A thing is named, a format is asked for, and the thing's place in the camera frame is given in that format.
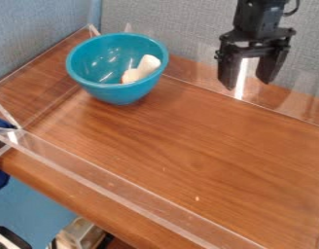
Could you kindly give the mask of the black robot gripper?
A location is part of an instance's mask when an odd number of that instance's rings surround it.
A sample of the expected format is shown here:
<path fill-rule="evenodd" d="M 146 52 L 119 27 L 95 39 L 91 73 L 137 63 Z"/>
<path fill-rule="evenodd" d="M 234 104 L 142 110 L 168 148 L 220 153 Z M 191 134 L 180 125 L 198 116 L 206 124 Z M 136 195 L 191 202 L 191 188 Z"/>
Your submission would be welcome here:
<path fill-rule="evenodd" d="M 290 39 L 297 31 L 279 26 L 281 19 L 290 17 L 297 9 L 285 12 L 291 0 L 238 0 L 234 15 L 234 29 L 219 36 L 220 47 L 214 58 L 218 60 L 218 80 L 222 85 L 232 90 L 238 84 L 242 57 L 224 55 L 227 45 L 236 42 L 263 43 L 281 38 Z M 290 48 L 278 48 L 259 59 L 255 76 L 263 84 L 270 84 L 282 69 Z"/>

